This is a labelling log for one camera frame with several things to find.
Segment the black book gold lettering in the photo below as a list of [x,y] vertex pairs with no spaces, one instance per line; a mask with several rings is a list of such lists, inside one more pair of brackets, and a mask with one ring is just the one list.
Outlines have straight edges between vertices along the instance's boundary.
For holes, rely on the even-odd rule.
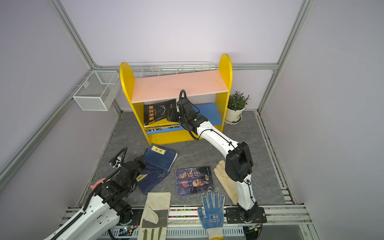
[[144,105],[144,126],[165,119],[169,110],[176,106],[176,100],[168,100],[161,103]]

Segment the purple portrait book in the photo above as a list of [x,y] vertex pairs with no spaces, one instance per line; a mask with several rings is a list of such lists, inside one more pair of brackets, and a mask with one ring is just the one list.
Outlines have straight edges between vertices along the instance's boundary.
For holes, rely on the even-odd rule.
[[210,166],[176,169],[176,183],[178,198],[215,189]]
[[153,134],[161,134],[161,133],[180,131],[181,129],[182,129],[181,127],[153,129],[153,130],[146,130],[146,133],[147,133],[147,135],[153,135]]

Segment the blue thread-bound book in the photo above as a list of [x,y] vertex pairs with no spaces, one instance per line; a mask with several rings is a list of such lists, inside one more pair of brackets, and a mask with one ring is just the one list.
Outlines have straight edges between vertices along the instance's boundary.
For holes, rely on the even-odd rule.
[[148,165],[168,172],[177,156],[178,153],[176,151],[152,144],[144,154],[143,158]]
[[162,172],[162,173],[139,175],[137,177],[137,186],[144,195],[147,195],[156,185],[158,185],[169,174],[170,174],[169,172]]

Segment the purple portrait book front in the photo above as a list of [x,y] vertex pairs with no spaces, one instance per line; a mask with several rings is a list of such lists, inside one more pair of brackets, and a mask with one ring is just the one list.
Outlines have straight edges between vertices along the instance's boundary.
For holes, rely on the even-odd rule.
[[176,169],[176,183],[178,198],[215,189],[210,166]]

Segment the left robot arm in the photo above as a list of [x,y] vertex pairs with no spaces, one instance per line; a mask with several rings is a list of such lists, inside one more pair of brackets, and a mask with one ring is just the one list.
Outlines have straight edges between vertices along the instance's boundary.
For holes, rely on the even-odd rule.
[[125,161],[128,148],[121,149],[111,160],[116,170],[96,184],[84,206],[47,240],[96,240],[117,225],[138,222],[125,198],[137,187],[137,177],[147,164],[143,157]]

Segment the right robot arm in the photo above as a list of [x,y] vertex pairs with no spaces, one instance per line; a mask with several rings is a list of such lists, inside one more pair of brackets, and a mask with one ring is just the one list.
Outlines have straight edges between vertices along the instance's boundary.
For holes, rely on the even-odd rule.
[[194,140],[203,138],[225,157],[214,168],[214,172],[233,204],[240,208],[242,220],[250,221],[259,209],[251,183],[253,160],[249,146],[238,143],[222,132],[199,111],[181,90],[176,107],[171,107],[167,120],[180,123]]

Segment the pink watering can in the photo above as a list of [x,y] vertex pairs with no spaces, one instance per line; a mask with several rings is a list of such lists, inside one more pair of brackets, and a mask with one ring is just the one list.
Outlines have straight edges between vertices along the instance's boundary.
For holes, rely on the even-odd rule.
[[94,183],[93,185],[90,185],[90,189],[91,189],[91,190],[94,190],[99,184],[103,183],[104,180],[105,180],[105,178],[100,179],[100,180],[98,180],[96,183]]

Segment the yellow bookshelf pink blue shelves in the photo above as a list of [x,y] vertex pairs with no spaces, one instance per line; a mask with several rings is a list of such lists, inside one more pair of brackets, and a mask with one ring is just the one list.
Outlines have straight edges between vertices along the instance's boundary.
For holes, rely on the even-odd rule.
[[225,124],[228,100],[233,83],[233,66],[228,54],[222,54],[219,69],[215,71],[166,75],[136,79],[130,65],[120,65],[120,79],[124,94],[143,130],[148,143],[165,145],[191,141],[188,131],[147,135],[144,126],[144,105],[149,102],[164,102],[177,99],[181,90],[188,97],[215,94],[215,103],[202,104],[198,108],[201,114],[221,132]]

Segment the grey green canvas glove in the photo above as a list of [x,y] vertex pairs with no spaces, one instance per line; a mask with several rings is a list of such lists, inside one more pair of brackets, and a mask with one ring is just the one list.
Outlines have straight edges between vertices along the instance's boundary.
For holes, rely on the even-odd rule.
[[165,240],[167,238],[171,193],[148,193],[141,217],[138,240]]

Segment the potted green plant white pot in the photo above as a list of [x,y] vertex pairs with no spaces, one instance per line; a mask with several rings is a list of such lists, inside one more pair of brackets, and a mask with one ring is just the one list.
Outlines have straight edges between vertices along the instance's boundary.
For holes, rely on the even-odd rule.
[[249,99],[249,96],[245,96],[244,93],[239,91],[235,91],[234,94],[230,95],[225,118],[227,124],[235,125],[241,120]]

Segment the beige leather work glove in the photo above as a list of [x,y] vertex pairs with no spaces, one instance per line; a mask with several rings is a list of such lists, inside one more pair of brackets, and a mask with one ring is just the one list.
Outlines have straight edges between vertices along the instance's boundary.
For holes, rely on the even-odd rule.
[[235,182],[228,176],[225,170],[226,162],[219,161],[219,163],[214,168],[214,173],[218,178],[219,182],[222,184],[229,198],[233,202],[234,205],[238,204],[239,196],[236,188]]

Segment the blue dotted knit glove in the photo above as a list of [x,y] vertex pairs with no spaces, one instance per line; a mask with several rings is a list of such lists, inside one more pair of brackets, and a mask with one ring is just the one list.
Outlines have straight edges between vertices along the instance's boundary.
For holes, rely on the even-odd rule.
[[223,240],[225,196],[211,190],[202,193],[203,206],[198,207],[198,216],[209,240]]

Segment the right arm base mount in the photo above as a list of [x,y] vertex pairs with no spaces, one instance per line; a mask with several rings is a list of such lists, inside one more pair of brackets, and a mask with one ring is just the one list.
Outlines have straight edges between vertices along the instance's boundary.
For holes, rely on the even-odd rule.
[[250,210],[244,210],[240,206],[225,208],[224,216],[228,224],[265,224],[268,220],[264,208],[257,206]]

